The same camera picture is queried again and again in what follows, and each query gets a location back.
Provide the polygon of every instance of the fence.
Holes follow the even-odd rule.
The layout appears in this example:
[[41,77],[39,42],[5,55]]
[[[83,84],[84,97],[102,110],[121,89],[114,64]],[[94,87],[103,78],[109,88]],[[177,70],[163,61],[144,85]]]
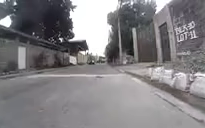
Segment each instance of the fence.
[[156,39],[153,24],[137,29],[139,62],[157,61]]

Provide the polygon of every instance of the utility pole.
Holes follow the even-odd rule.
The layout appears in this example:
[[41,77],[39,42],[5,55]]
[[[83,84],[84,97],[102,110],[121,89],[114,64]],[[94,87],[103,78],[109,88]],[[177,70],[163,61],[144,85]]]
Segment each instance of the utility pole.
[[118,0],[118,40],[119,40],[119,61],[120,64],[123,64],[123,55],[122,55],[122,40],[121,40],[121,23],[120,23],[120,9],[122,5],[122,0]]

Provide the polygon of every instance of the wall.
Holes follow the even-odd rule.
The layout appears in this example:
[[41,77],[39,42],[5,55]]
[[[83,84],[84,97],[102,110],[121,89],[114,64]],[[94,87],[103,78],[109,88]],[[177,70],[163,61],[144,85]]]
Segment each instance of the wall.
[[193,70],[205,71],[205,0],[173,0],[169,8],[178,58]]
[[22,43],[19,42],[18,40],[6,40],[6,39],[1,39],[0,38],[0,72],[5,72],[8,69],[9,64],[13,64],[16,67],[18,66],[18,47],[22,46],[26,48],[26,68],[31,69],[31,68],[36,68],[36,59],[37,57],[41,54],[44,53],[44,56],[46,56],[46,59],[44,61],[44,66],[47,67],[52,67],[55,64],[55,55],[58,57],[62,65],[68,65],[69,64],[69,59],[67,59],[68,55],[36,46],[36,45],[31,45],[30,42],[28,43]]
[[158,63],[163,63],[163,53],[162,53],[163,49],[161,46],[162,42],[161,42],[160,27],[164,24],[167,24],[167,32],[169,35],[169,43],[170,43],[171,61],[175,61],[176,60],[176,42],[175,42],[173,24],[171,20],[169,7],[165,6],[160,12],[158,12],[154,16],[153,22],[154,22],[154,29],[155,29],[155,36],[156,36]]
[[78,53],[78,56],[77,56],[77,61],[78,61],[78,64],[86,64],[87,63],[87,56],[86,55],[83,55],[82,53]]
[[205,0],[179,0],[170,6],[177,52],[201,50],[205,44]]
[[0,72],[7,68],[8,63],[18,62],[18,46],[16,41],[0,39]]

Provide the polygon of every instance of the sidewalk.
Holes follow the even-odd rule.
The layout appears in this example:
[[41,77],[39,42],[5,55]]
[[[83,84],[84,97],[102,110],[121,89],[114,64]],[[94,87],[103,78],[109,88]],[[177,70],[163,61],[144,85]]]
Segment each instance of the sidewalk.
[[34,74],[42,74],[45,72],[52,72],[52,71],[57,71],[57,70],[65,69],[65,68],[67,68],[67,67],[50,68],[50,69],[42,69],[42,70],[20,71],[18,73],[14,73],[14,74],[2,75],[2,76],[0,76],[0,80],[11,79],[11,78],[15,78],[15,77],[22,77],[22,76],[29,76],[29,75],[34,75]]
[[170,86],[158,83],[157,81],[151,81],[150,78],[146,76],[148,74],[148,70],[146,68],[152,65],[153,65],[152,63],[143,63],[143,64],[134,64],[134,65],[128,65],[128,66],[115,67],[115,68],[121,72],[127,73],[136,78],[139,78],[140,80],[148,83],[152,87],[158,88],[159,90],[162,90],[164,92],[171,94],[173,97],[189,104],[193,108],[205,114],[205,99],[202,99],[202,98],[193,96],[189,93],[182,92],[180,90],[171,88]]

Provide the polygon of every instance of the asphalt road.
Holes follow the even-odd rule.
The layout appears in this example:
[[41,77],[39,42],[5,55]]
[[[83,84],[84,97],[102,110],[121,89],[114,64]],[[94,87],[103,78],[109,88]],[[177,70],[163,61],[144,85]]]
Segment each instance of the asphalt road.
[[202,128],[107,65],[0,81],[0,128]]

